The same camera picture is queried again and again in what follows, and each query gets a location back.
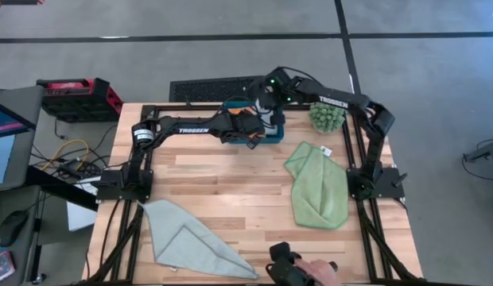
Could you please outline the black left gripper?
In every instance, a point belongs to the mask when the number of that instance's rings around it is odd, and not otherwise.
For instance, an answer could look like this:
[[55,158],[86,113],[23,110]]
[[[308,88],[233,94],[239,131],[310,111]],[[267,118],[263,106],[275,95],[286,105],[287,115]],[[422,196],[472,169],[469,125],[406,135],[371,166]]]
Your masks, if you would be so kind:
[[225,110],[231,128],[220,135],[222,143],[245,141],[249,149],[255,149],[266,135],[266,128],[259,115],[247,109]]

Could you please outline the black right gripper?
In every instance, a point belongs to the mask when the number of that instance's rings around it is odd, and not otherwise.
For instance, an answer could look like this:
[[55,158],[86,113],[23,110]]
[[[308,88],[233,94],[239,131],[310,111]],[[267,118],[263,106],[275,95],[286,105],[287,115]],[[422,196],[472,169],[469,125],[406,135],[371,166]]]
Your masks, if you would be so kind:
[[285,67],[277,67],[248,87],[248,96],[254,100],[258,117],[264,126],[283,125],[284,116],[276,115],[275,112],[289,104],[301,103],[301,97],[296,92],[299,79],[299,76],[290,76]]

